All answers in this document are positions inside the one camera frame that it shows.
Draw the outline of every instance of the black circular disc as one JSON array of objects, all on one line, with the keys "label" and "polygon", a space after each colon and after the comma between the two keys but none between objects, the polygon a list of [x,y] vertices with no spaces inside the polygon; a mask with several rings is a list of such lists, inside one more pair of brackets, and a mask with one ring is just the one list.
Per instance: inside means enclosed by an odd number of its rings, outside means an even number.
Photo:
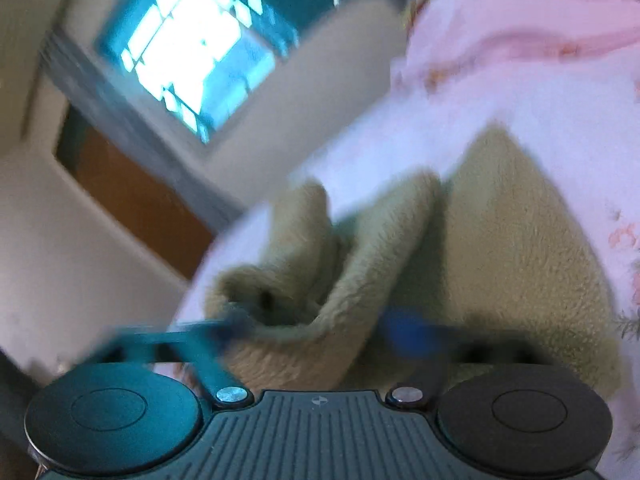
[{"label": "black circular disc", "polygon": [[567,370],[508,365],[460,383],[438,406],[453,446],[494,474],[523,477],[577,472],[604,451],[611,414]]},{"label": "black circular disc", "polygon": [[198,399],[133,364],[83,365],[44,388],[24,419],[44,462],[79,475],[123,475],[183,449],[202,424]]}]

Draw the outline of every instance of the metal bolt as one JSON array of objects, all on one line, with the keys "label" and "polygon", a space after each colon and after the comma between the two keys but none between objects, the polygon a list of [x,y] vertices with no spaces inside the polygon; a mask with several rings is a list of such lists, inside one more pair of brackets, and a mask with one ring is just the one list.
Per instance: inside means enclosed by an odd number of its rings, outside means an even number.
[{"label": "metal bolt", "polygon": [[422,392],[412,386],[400,386],[391,392],[397,402],[418,402],[422,399]]},{"label": "metal bolt", "polygon": [[240,386],[227,386],[218,390],[216,398],[220,402],[226,402],[227,404],[233,404],[235,402],[242,402],[249,396],[249,393]]}]

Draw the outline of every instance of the pink fabric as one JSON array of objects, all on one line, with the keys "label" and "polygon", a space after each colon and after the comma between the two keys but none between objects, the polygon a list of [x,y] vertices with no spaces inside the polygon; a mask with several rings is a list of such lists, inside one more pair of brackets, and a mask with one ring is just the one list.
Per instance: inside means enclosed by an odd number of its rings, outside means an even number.
[{"label": "pink fabric", "polygon": [[[578,55],[561,57],[563,46]],[[460,60],[473,59],[471,63]],[[458,70],[427,91],[424,77]],[[499,120],[556,184],[609,278],[615,308],[640,306],[640,2],[434,0],[418,18],[394,90],[308,160],[338,219],[391,178],[428,167],[451,174],[489,121]],[[254,262],[269,228],[258,206],[219,237],[176,321],[202,318],[220,270]],[[626,343],[633,381],[611,402],[614,435],[600,463],[610,480],[640,478],[640,348]],[[625,453],[630,451],[626,460]]]}]

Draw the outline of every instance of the ceiling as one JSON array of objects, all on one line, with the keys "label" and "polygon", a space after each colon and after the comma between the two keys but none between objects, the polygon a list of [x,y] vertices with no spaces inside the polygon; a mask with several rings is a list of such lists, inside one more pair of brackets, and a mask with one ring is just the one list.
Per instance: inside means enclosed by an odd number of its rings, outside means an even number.
[{"label": "ceiling", "polygon": [[65,0],[0,0],[0,156],[24,127],[38,51]]}]

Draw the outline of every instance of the brown wooden door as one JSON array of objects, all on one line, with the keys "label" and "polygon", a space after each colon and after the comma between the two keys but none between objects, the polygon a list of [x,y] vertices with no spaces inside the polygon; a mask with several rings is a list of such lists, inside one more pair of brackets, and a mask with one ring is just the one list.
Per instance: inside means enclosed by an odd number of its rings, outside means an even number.
[{"label": "brown wooden door", "polygon": [[76,137],[81,140],[76,139],[73,167],[67,169],[78,184],[124,228],[190,280],[214,234],[173,190],[127,158],[103,134],[86,125]]}]

